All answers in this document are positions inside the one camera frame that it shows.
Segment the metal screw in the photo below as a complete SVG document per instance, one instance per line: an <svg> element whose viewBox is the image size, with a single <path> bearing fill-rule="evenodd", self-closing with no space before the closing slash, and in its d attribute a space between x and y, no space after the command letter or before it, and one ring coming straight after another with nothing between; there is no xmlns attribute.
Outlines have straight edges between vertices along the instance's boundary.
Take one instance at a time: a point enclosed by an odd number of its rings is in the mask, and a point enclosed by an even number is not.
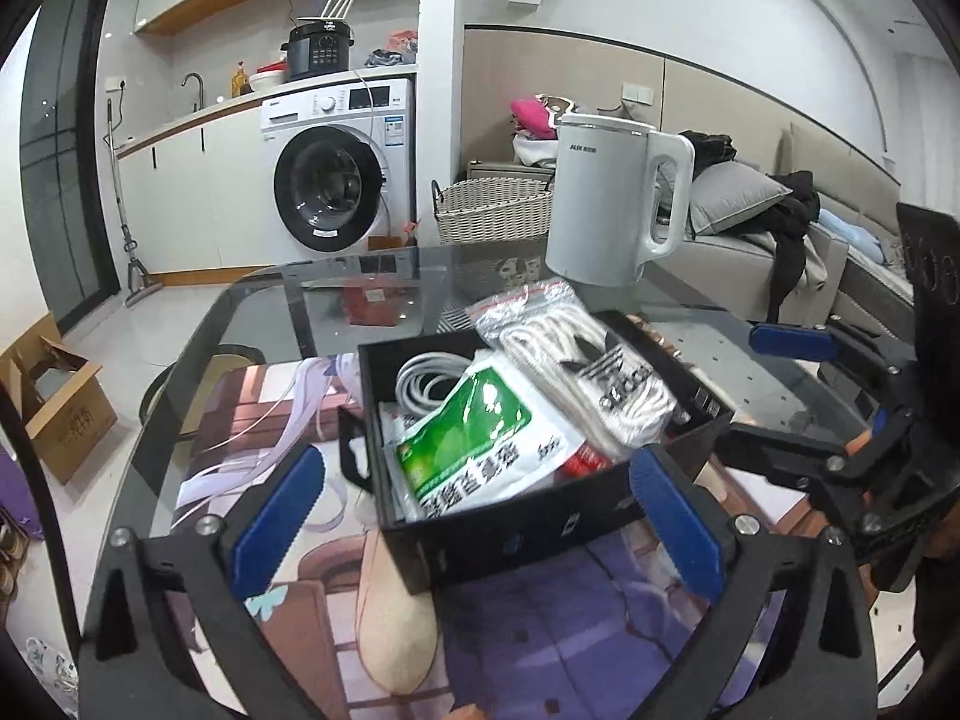
<svg viewBox="0 0 960 720"><path fill-rule="evenodd" d="M117 528L110 534L110 546L125 547L131 542L133 531L130 528Z"/></svg>
<svg viewBox="0 0 960 720"><path fill-rule="evenodd" d="M217 533L220 527L224 524L223 519L217 517L216 514L205 514L203 517L197 520L196 530L201 536L213 536L214 533Z"/></svg>
<svg viewBox="0 0 960 720"><path fill-rule="evenodd" d="M741 514L733 520L733 527L741 536L756 536L760 532L760 521L750 514Z"/></svg>
<svg viewBox="0 0 960 720"><path fill-rule="evenodd" d="M833 526L824 528L824 538L827 540L827 544L838 547L843 543L843 531Z"/></svg>
<svg viewBox="0 0 960 720"><path fill-rule="evenodd" d="M879 514L863 515L863 532L864 533L879 533L882 528L883 528L883 520L880 519Z"/></svg>

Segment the white bowl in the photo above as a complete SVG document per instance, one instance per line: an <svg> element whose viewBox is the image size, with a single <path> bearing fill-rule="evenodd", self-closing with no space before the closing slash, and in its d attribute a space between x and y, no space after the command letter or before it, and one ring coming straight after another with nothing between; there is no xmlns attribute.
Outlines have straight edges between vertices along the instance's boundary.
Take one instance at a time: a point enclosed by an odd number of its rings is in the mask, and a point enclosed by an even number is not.
<svg viewBox="0 0 960 720"><path fill-rule="evenodd" d="M267 70L265 73L254 73L250 76L250 88L255 92L272 89L280 86L286 80L287 74L283 70Z"/></svg>

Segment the washing machine control panel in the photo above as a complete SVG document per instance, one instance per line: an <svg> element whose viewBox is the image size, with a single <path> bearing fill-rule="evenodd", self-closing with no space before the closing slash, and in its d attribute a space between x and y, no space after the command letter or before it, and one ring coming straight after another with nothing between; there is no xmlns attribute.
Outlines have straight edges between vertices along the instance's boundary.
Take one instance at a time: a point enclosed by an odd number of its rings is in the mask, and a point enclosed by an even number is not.
<svg viewBox="0 0 960 720"><path fill-rule="evenodd" d="M264 100L261 128L269 132L316 119L363 116L367 112L405 114L409 95L408 79L370 79L284 95Z"/></svg>

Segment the faucet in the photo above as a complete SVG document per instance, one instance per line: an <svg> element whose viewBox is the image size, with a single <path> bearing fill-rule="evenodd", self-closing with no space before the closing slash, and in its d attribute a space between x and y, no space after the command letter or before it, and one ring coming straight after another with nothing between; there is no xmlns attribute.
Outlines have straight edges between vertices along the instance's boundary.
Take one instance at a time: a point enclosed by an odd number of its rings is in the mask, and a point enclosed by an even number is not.
<svg viewBox="0 0 960 720"><path fill-rule="evenodd" d="M198 110L203 110L203 79L200 77L199 73L188 73L184 76L184 83L181 86L186 86L186 82L190 79L197 79L198 84L200 84L200 108L197 108L197 103L193 104L194 113Z"/></svg>

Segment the mop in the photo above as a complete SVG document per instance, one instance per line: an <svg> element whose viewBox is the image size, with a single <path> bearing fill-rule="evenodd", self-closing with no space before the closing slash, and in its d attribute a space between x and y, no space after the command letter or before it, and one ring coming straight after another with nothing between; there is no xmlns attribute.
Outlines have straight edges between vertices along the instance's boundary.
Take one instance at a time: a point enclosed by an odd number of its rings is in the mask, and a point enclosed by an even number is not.
<svg viewBox="0 0 960 720"><path fill-rule="evenodd" d="M117 153L113 146L113 100L107 100L107 146L110 149L110 171L113 173L113 189L117 195L117 209L120 211L120 229L123 231L123 251L128 256L127 289L130 294L124 300L124 305L130 308L141 300L163 289L160 282L155 282L147 269L136 256L136 241L130 234L130 225L127 223L127 210L123 204L123 190L120 185L120 167L117 165Z"/></svg>

